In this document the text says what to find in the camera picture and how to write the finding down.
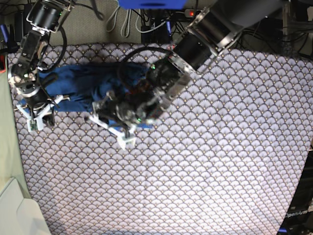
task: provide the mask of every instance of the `blue cloth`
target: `blue cloth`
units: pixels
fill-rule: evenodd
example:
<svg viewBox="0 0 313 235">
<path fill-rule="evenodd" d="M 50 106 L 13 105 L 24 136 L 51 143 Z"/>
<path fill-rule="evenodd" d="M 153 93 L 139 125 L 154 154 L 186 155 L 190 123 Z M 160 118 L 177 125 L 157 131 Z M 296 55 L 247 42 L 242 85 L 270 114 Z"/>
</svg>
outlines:
<svg viewBox="0 0 313 235">
<path fill-rule="evenodd" d="M 63 112 L 91 112 L 92 103 L 104 99 L 107 91 L 113 90 L 121 95 L 126 89 L 118 80 L 116 71 L 120 63 L 103 63 L 87 65 L 68 65 L 56 68 L 58 80 L 48 85 L 46 90 L 51 97 L 56 95 L 69 95 L 70 101 L 65 100 L 59 104 L 57 111 Z M 136 84 L 145 77 L 147 67 L 127 63 L 124 67 L 129 84 Z M 43 80 L 51 73 L 40 73 Z"/>
</svg>

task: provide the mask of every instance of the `black cable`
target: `black cable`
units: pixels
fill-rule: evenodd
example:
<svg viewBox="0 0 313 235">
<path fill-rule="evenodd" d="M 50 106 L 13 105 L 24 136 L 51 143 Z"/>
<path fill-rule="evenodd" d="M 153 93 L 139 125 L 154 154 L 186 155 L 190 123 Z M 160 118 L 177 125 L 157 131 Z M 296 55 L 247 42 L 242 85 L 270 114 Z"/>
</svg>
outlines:
<svg viewBox="0 0 313 235">
<path fill-rule="evenodd" d="M 121 61 L 121 64 L 119 65 L 118 69 L 117 69 L 117 78 L 120 80 L 120 82 L 122 83 L 122 85 L 129 91 L 131 91 L 133 89 L 132 86 L 130 86 L 124 79 L 124 77 L 122 76 L 122 71 L 123 71 L 123 67 L 125 65 L 125 63 L 131 59 L 134 55 L 136 55 L 137 53 L 140 53 L 144 50 L 151 50 L 151 51 L 158 51 L 161 53 L 165 53 L 165 54 L 169 54 L 171 51 L 167 50 L 167 49 L 163 49 L 160 47 L 140 47 L 137 48 L 135 50 L 133 50 L 132 52 L 130 52 L 128 55 L 126 55 L 123 60 Z"/>
<path fill-rule="evenodd" d="M 58 80 L 59 76 L 57 73 L 52 72 L 47 77 L 45 77 L 41 82 L 42 86 L 46 88 L 50 84 L 54 83 L 56 80 Z"/>
<path fill-rule="evenodd" d="M 177 22 L 176 22 L 176 26 L 179 28 L 179 31 L 181 32 L 185 31 L 184 27 L 182 27 L 182 25 L 179 25 Z"/>
<path fill-rule="evenodd" d="M 247 48 L 245 48 L 244 45 L 242 45 L 242 43 L 239 42 L 239 40 L 238 40 L 238 44 L 241 46 L 241 48 L 239 48 L 239 49 L 242 49 L 242 48 L 243 48 L 244 50 L 247 50 Z"/>
<path fill-rule="evenodd" d="M 57 59 L 57 61 L 50 68 L 41 71 L 42 73 L 52 72 L 59 65 L 59 63 L 61 62 L 61 60 L 63 59 L 63 57 L 65 55 L 65 52 L 67 50 L 67 36 L 66 36 L 65 31 L 64 31 L 62 26 L 59 28 L 59 31 L 60 31 L 62 38 L 63 38 L 63 45 L 62 45 L 61 54 L 60 54 L 59 58 Z"/>
<path fill-rule="evenodd" d="M 267 44 L 267 46 L 268 46 L 275 54 L 277 54 L 276 50 L 269 44 L 269 42 L 268 42 L 263 36 L 260 35 L 260 37 L 257 37 L 256 35 L 253 35 L 253 34 L 251 34 L 250 32 L 243 32 L 243 35 L 244 35 L 244 34 L 251 35 L 251 36 L 255 37 L 256 39 L 259 39 L 259 40 L 261 40 L 261 41 L 264 41 L 264 42 Z"/>
<path fill-rule="evenodd" d="M 255 49 L 251 46 L 250 42 L 248 42 L 248 41 L 244 38 L 243 35 L 242 35 L 241 37 L 242 37 L 242 40 L 245 41 L 246 44 L 249 46 L 250 50 L 255 51 Z"/>
<path fill-rule="evenodd" d="M 259 23 L 258 23 L 258 25 L 256 26 L 255 30 L 253 31 L 253 37 L 255 36 L 256 32 L 258 31 L 260 25 L 261 25 L 261 21 L 259 21 Z"/>
<path fill-rule="evenodd" d="M 304 35 L 306 35 L 305 33 L 302 34 L 301 36 L 295 38 L 295 39 L 292 39 L 292 40 L 289 40 L 289 41 L 284 41 L 282 40 L 283 43 L 291 43 L 291 42 L 295 42 L 295 41 L 298 41 L 300 38 L 302 38 Z"/>
<path fill-rule="evenodd" d="M 91 3 L 91 6 L 92 6 L 94 13 L 96 14 L 96 17 L 99 20 L 103 21 L 103 19 L 104 19 L 103 14 L 98 11 L 97 4 L 96 4 L 95 0 L 90 0 L 90 3 Z"/>
<path fill-rule="evenodd" d="M 195 12 L 194 12 L 194 16 L 192 18 L 192 21 L 194 21 L 196 16 L 197 16 L 198 5 L 199 5 L 199 0 L 196 0 Z"/>
<path fill-rule="evenodd" d="M 88 8 L 88 9 L 94 11 L 94 9 L 93 9 L 91 6 L 87 6 L 87 5 L 85 5 L 85 4 L 76 3 L 75 6 L 82 6 L 82 7 L 85 7 L 85 8 Z M 98 18 L 97 14 L 96 14 L 97 18 L 98 18 L 99 20 L 103 21 L 104 15 L 103 15 L 101 12 L 98 12 L 98 13 L 99 13 L 99 16 L 101 17 L 101 19 Z"/>
<path fill-rule="evenodd" d="M 177 30 L 177 32 L 178 33 L 181 33 L 181 31 L 180 31 L 180 29 L 179 29 L 179 27 L 178 27 L 178 24 L 177 23 L 175 23 L 175 30 L 174 30 L 174 32 Z"/>
<path fill-rule="evenodd" d="M 141 9 L 140 12 L 143 13 L 143 19 L 144 19 L 144 21 L 145 21 L 146 23 L 149 22 L 149 18 L 148 18 L 147 20 L 146 20 L 146 18 L 145 18 L 145 15 L 146 15 L 145 9 Z"/>
<path fill-rule="evenodd" d="M 140 15 L 137 11 L 135 11 L 134 9 L 132 9 L 132 11 L 134 11 L 140 18 L 141 18 L 141 22 L 146 26 L 146 20 L 144 19 L 144 17 L 142 15 Z"/>
<path fill-rule="evenodd" d="M 283 37 L 283 38 L 284 38 L 284 37 L 288 37 L 288 36 L 291 36 L 291 35 L 294 35 L 294 34 L 298 34 L 299 32 L 300 32 L 300 33 L 306 33 L 306 32 L 311 31 L 311 30 L 313 30 L 313 28 L 304 29 L 304 30 L 297 30 L 297 31 L 295 31 L 295 32 L 293 32 L 293 33 L 290 33 L 290 34 L 287 34 L 287 35 L 283 35 L 282 37 Z M 255 30 L 252 30 L 252 29 L 249 29 L 249 28 L 245 28 L 245 31 L 255 32 Z M 255 32 L 255 34 L 267 36 L 267 35 L 264 35 L 264 34 L 262 34 L 262 33 L 260 33 L 260 32 L 257 32 L 257 31 Z"/>
<path fill-rule="evenodd" d="M 48 99 L 51 100 L 51 102 L 57 106 L 58 108 L 60 108 L 60 106 L 54 101 L 54 99 L 52 99 L 52 97 L 48 94 L 48 92 L 45 90 L 45 87 L 42 85 L 40 77 L 37 77 L 37 82 L 39 84 L 39 86 L 41 87 L 41 89 L 43 90 L 43 92 L 45 93 L 45 95 L 48 97 Z"/>
<path fill-rule="evenodd" d="M 4 6 L 25 6 L 26 4 L 6 4 L 6 3 L 1 3 L 0 5 L 4 5 Z"/>
<path fill-rule="evenodd" d="M 20 12 L 21 10 L 18 10 L 18 11 L 13 11 L 13 12 L 10 12 L 10 13 L 7 13 L 7 14 L 2 14 L 2 13 L 0 13 L 0 16 L 9 16 L 9 15 L 12 15 L 12 14 L 14 14 L 14 13 L 18 13 L 18 12 Z"/>
<path fill-rule="evenodd" d="M 2 5 L 1 8 L 0 8 L 0 15 L 1 13 L 3 13 L 5 10 L 6 10 L 7 6 L 5 5 Z"/>
<path fill-rule="evenodd" d="M 302 46 L 301 46 L 300 49 L 298 50 L 298 53 L 303 49 L 303 47 L 304 47 L 305 44 L 307 43 L 308 39 L 309 39 L 309 34 L 307 34 L 307 36 L 306 36 L 306 38 L 305 38 L 305 40 L 304 40 Z"/>
</svg>

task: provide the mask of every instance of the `blue device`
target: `blue device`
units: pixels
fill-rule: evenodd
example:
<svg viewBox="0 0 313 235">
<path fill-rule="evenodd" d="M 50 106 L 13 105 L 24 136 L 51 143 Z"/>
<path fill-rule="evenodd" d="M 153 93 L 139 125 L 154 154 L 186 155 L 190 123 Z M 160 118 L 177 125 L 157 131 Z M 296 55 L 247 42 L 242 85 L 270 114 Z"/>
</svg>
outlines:
<svg viewBox="0 0 313 235">
<path fill-rule="evenodd" d="M 127 9 L 182 9 L 187 0 L 119 0 Z"/>
<path fill-rule="evenodd" d="M 1 31 L 2 31 L 3 37 L 4 37 L 4 41 L 5 41 L 5 43 L 8 43 L 9 37 L 10 37 L 8 29 L 6 28 L 5 24 L 1 24 L 0 27 L 1 27 Z"/>
</svg>

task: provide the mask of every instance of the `table surface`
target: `table surface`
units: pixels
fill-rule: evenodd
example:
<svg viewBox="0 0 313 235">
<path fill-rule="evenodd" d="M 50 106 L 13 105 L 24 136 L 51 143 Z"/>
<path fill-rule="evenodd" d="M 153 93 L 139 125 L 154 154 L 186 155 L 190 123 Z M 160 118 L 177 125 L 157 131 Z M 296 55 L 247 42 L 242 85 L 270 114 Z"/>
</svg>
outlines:
<svg viewBox="0 0 313 235">
<path fill-rule="evenodd" d="M 68 46 L 61 66 L 118 61 L 139 46 Z M 52 234 L 277 233 L 313 137 L 312 63 L 239 50 L 208 63 L 127 151 L 88 113 L 58 112 L 54 128 L 29 134 L 15 112 L 29 192 Z"/>
</svg>

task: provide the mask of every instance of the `wire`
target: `wire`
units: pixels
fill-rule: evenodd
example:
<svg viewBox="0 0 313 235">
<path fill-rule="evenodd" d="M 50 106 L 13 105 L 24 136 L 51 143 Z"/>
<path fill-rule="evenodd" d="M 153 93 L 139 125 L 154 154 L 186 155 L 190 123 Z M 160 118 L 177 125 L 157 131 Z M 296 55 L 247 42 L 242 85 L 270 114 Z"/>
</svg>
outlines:
<svg viewBox="0 0 313 235">
<path fill-rule="evenodd" d="M 85 7 L 85 8 L 88 8 L 88 9 L 94 11 L 94 9 L 91 6 L 87 6 L 87 5 L 84 5 L 84 4 L 81 4 L 81 3 L 76 3 L 75 6 L 82 6 L 82 7 Z M 98 11 L 98 13 L 95 13 L 95 14 L 96 14 L 96 17 L 99 20 L 103 21 L 104 15 L 101 12 Z"/>
<path fill-rule="evenodd" d="M 45 90 L 45 88 L 43 87 L 40 78 L 38 77 L 37 79 L 39 86 L 41 87 L 41 89 L 43 90 L 43 92 L 45 93 L 45 95 L 51 100 L 51 102 L 58 108 L 60 108 L 60 106 L 54 101 L 54 99 L 52 99 L 52 97 L 48 94 L 48 92 Z"/>
<path fill-rule="evenodd" d="M 1 8 L 0 8 L 0 15 L 5 11 L 5 9 L 7 8 L 7 6 L 1 6 Z"/>
<path fill-rule="evenodd" d="M 243 48 L 244 50 L 247 50 L 247 48 L 245 48 L 244 45 L 242 45 L 242 43 L 240 42 L 240 40 L 238 40 L 237 43 L 241 46 L 241 48 Z"/>
<path fill-rule="evenodd" d="M 243 32 L 243 35 L 245 35 L 245 34 L 247 34 L 247 35 L 251 35 L 251 36 L 253 36 L 254 38 L 256 38 L 256 39 L 259 39 L 259 40 L 261 40 L 261 41 L 264 41 L 266 44 L 267 44 L 267 46 L 275 53 L 275 54 L 277 54 L 277 52 L 276 52 L 276 50 L 269 44 L 269 42 L 267 41 L 267 40 L 265 40 L 265 38 L 262 36 L 262 35 L 258 35 L 258 37 L 256 36 L 256 35 L 253 35 L 253 34 L 251 34 L 250 32 Z"/>
<path fill-rule="evenodd" d="M 25 6 L 26 4 L 6 4 L 6 3 L 1 3 L 0 5 L 4 5 L 4 6 Z"/>
<path fill-rule="evenodd" d="M 14 13 L 18 13 L 18 12 L 20 12 L 21 10 L 18 10 L 18 11 L 12 11 L 12 12 L 10 12 L 10 13 L 7 13 L 7 14 L 2 14 L 2 13 L 0 13 L 0 16 L 9 16 L 9 15 L 12 15 L 12 14 L 14 14 Z"/>
<path fill-rule="evenodd" d="M 95 0 L 90 0 L 90 3 L 91 3 L 91 6 L 92 6 L 94 13 L 96 14 L 96 17 L 99 20 L 103 21 L 103 14 L 98 11 L 97 4 L 96 4 Z"/>
<path fill-rule="evenodd" d="M 306 36 L 306 38 L 305 38 L 305 40 L 304 40 L 302 46 L 301 46 L 300 49 L 298 50 L 298 53 L 300 53 L 300 51 L 303 49 L 303 47 L 304 47 L 305 44 L 307 43 L 308 39 L 309 39 L 309 34 L 307 34 L 307 36 Z"/>
<path fill-rule="evenodd" d="M 114 1 L 117 3 L 117 7 L 115 8 L 115 10 L 113 11 L 113 13 L 111 14 L 111 16 L 108 18 L 107 22 L 106 22 L 106 31 L 108 33 L 112 32 L 115 27 L 116 27 L 116 19 L 117 19 L 117 14 L 118 14 L 118 10 L 121 8 L 120 5 L 119 5 L 119 2 L 118 0 L 107 0 L 107 1 Z M 123 26 L 121 28 L 121 36 L 123 38 L 128 38 L 129 35 L 130 35 L 130 31 L 131 31 L 131 16 L 132 16 L 132 11 L 130 9 L 127 10 L 126 12 L 126 17 L 125 17 L 125 20 L 124 20 L 124 23 L 123 23 Z M 109 29 L 109 23 L 111 22 L 111 20 L 114 19 L 114 22 L 113 22 L 113 26 L 111 29 Z"/>
<path fill-rule="evenodd" d="M 145 18 L 145 15 L 146 15 L 146 11 L 145 11 L 145 9 L 141 9 L 142 10 L 142 12 L 143 12 L 143 19 L 145 20 L 145 22 L 147 23 L 147 22 L 149 22 L 149 20 L 150 20 L 150 18 L 148 17 L 148 19 L 146 20 L 146 18 Z"/>
<path fill-rule="evenodd" d="M 181 30 L 179 29 L 178 24 L 175 23 L 174 26 L 175 26 L 174 32 L 177 31 L 177 33 L 181 33 Z"/>
<path fill-rule="evenodd" d="M 291 43 L 291 42 L 295 42 L 295 41 L 298 41 L 300 38 L 302 38 L 304 35 L 306 35 L 305 33 L 303 33 L 302 35 L 300 35 L 299 37 L 295 38 L 295 39 L 292 39 L 292 40 L 289 40 L 289 41 L 284 41 L 282 40 L 283 43 Z"/>
<path fill-rule="evenodd" d="M 293 33 L 290 33 L 290 34 L 287 34 L 287 35 L 283 35 L 282 37 L 283 37 L 283 38 L 284 38 L 284 37 L 288 37 L 288 36 L 291 36 L 291 35 L 293 35 L 293 34 L 297 34 L 298 32 L 306 33 L 306 32 L 311 31 L 311 30 L 313 30 L 313 28 L 308 28 L 308 29 L 304 29 L 304 30 L 297 30 L 297 31 L 295 31 L 295 32 L 293 32 Z M 246 28 L 245 31 L 254 32 L 254 30 L 249 29 L 249 28 Z M 257 32 L 257 31 L 255 32 L 255 34 L 257 34 L 257 35 L 262 35 L 260 32 Z"/>
<path fill-rule="evenodd" d="M 185 31 L 185 29 L 184 29 L 184 27 L 182 26 L 181 22 L 178 22 L 178 23 L 176 23 L 176 24 L 177 24 L 177 26 L 179 27 L 179 30 L 180 30 L 181 32 Z"/>
<path fill-rule="evenodd" d="M 254 32 L 253 32 L 253 35 L 252 35 L 253 37 L 254 37 L 254 35 L 256 34 L 256 32 L 258 31 L 260 25 L 261 25 L 261 21 L 259 21 L 258 25 L 256 26 L 256 28 L 255 28 L 255 30 L 254 30 Z"/>
<path fill-rule="evenodd" d="M 143 22 L 146 22 L 146 19 L 142 15 L 140 15 L 136 10 L 132 9 L 132 11 L 135 12 L 143 20 Z"/>
<path fill-rule="evenodd" d="M 165 21 L 163 21 L 161 24 L 159 24 L 157 27 L 154 27 L 154 28 L 149 29 L 149 30 L 147 30 L 147 31 L 141 31 L 141 30 L 138 28 L 138 20 L 139 20 L 139 16 L 137 17 L 137 20 L 136 20 L 136 23 L 135 23 L 136 29 L 137 29 L 137 31 L 138 31 L 139 33 L 150 33 L 150 32 L 153 32 L 153 31 L 155 31 L 156 29 L 158 29 L 158 28 L 160 28 L 160 27 L 162 27 L 163 25 L 166 24 L 166 20 L 165 20 Z"/>
<path fill-rule="evenodd" d="M 196 0 L 195 12 L 194 12 L 194 16 L 192 18 L 192 21 L 194 21 L 196 16 L 197 16 L 198 5 L 199 5 L 199 0 Z"/>
<path fill-rule="evenodd" d="M 122 85 L 129 91 L 133 90 L 133 87 L 131 85 L 129 85 L 124 77 L 122 76 L 122 71 L 123 71 L 123 68 L 124 68 L 124 65 L 125 63 L 131 59 L 134 55 L 136 55 L 137 53 L 140 53 L 144 50 L 151 50 L 151 51 L 158 51 L 158 52 L 161 52 L 161 53 L 165 53 L 165 54 L 169 54 L 171 53 L 170 50 L 167 50 L 167 49 L 163 49 L 163 48 L 160 48 L 160 47 L 140 47 L 140 48 L 137 48 L 135 50 L 133 50 L 132 52 L 130 52 L 128 55 L 126 55 L 123 60 L 121 61 L 118 69 L 117 69 L 117 78 L 119 79 L 119 81 L 122 83 Z"/>
<path fill-rule="evenodd" d="M 131 17 L 132 17 L 132 11 L 130 9 L 128 9 L 126 11 L 126 17 L 125 17 L 124 23 L 123 23 L 122 28 L 121 28 L 121 36 L 123 38 L 128 38 L 129 34 L 131 32 Z"/>
<path fill-rule="evenodd" d="M 42 70 L 41 71 L 42 73 L 52 72 L 59 65 L 59 63 L 61 62 L 61 60 L 63 59 L 63 57 L 65 55 L 65 52 L 67 50 L 67 36 L 66 36 L 65 31 L 64 31 L 62 26 L 60 26 L 59 31 L 60 31 L 62 38 L 63 38 L 63 45 L 62 45 L 61 54 L 60 54 L 59 58 L 57 59 L 57 61 L 50 68 L 48 68 L 46 70 Z"/>
</svg>

